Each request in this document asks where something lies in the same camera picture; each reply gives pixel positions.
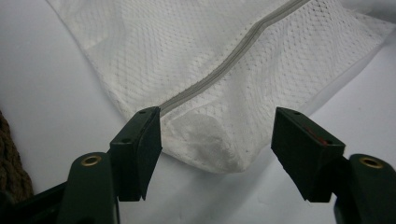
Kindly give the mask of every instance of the mesh laundry bag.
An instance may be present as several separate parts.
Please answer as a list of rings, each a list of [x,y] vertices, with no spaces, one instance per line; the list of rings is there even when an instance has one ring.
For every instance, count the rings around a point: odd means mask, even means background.
[[[336,0],[48,0],[125,118],[159,105],[163,151],[241,172],[299,109],[393,26]]]

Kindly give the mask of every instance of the white mesh fabric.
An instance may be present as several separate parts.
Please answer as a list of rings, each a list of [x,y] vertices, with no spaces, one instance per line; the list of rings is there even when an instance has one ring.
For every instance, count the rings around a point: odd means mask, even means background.
[[[287,1],[49,0],[128,119],[218,67]],[[214,173],[248,168],[276,106],[309,102],[379,45],[391,25],[310,1],[260,35],[218,82],[162,118],[163,151]]]

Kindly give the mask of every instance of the brown rope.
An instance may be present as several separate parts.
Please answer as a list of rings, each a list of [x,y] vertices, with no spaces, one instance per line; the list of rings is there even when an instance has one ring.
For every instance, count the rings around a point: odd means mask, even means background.
[[[32,180],[23,170],[21,157],[11,138],[8,122],[0,111],[0,190],[10,194],[14,203],[33,196]]]

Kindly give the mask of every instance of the white backdrop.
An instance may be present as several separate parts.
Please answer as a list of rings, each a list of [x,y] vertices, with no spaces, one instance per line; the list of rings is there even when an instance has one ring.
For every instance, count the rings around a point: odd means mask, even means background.
[[[392,0],[347,4],[396,22]],[[394,32],[310,116],[347,144],[346,156],[367,153],[396,167],[395,71]],[[0,109],[35,193],[64,182],[78,156],[107,151],[125,123],[44,0],[0,2]],[[304,202],[269,147],[236,175],[212,175],[162,154],[148,199],[121,203],[120,211],[122,223],[334,223],[332,203]]]

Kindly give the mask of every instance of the brass grommet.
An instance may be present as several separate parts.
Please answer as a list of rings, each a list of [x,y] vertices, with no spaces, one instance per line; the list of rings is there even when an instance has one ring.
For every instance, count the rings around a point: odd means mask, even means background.
[[[81,165],[93,166],[93,165],[96,165],[97,163],[99,163],[99,161],[101,161],[101,160],[102,160],[102,157],[93,155],[93,156],[87,157],[84,160],[82,160]]]
[[[384,165],[383,165],[380,161],[378,161],[378,160],[376,160],[376,159],[373,159],[373,158],[361,157],[361,158],[359,158],[359,161],[360,161],[362,164],[364,164],[364,165],[366,165],[366,166],[368,166],[368,167],[371,167],[371,168],[375,168],[375,169],[382,169],[382,168],[384,168]]]

